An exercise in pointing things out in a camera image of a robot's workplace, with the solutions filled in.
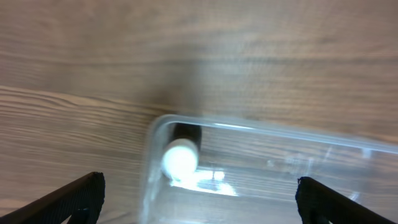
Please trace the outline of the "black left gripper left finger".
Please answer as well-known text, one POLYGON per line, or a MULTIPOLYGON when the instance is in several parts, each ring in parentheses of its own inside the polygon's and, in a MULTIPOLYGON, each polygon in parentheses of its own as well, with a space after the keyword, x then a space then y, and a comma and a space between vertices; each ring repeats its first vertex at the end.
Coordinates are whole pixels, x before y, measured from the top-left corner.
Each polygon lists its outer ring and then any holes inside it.
POLYGON ((1 217, 1 223, 96 224, 105 198, 105 179, 101 172, 90 172, 79 179, 1 217))

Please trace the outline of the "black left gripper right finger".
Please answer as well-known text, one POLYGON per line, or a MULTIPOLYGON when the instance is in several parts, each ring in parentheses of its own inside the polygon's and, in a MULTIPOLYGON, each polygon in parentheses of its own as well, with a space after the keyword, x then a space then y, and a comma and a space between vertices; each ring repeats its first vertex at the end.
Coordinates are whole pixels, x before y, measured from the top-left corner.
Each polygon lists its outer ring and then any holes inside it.
POLYGON ((303 224, 394 224, 311 177, 298 179, 295 199, 303 224))

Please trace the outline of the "black bottle white cap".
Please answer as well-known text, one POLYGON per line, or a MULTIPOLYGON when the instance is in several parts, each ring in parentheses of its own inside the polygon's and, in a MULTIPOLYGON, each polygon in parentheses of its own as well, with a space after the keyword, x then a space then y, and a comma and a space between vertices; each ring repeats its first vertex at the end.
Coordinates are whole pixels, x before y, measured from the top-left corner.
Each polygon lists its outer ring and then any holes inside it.
POLYGON ((162 156, 163 174, 171 180, 185 180, 198 167, 201 148, 201 127, 194 124, 176 123, 170 141, 162 156))

